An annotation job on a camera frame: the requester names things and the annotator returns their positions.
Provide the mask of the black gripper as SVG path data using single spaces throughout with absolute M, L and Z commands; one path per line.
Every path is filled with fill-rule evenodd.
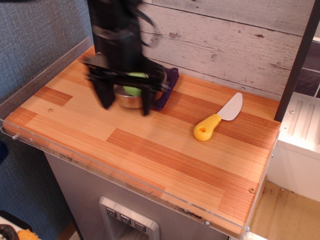
M 143 54 L 143 45 L 139 30 L 94 29 L 92 31 L 96 54 L 87 57 L 84 64 L 88 67 L 88 78 L 105 109 L 116 99 L 114 85 L 144 85 L 141 90 L 143 115 L 147 116 L 156 102 L 158 85 L 143 83 L 141 79 L 126 77 L 130 72 L 151 73 L 160 65 Z

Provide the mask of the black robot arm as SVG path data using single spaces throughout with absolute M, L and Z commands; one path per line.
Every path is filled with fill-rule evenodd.
M 104 108 L 116 99 L 115 86 L 141 90 L 143 114 L 156 103 L 156 93 L 166 92 L 164 67 L 143 55 L 139 19 L 154 25 L 138 9 L 140 0 L 88 1 L 95 55 L 87 57 L 88 78 Z

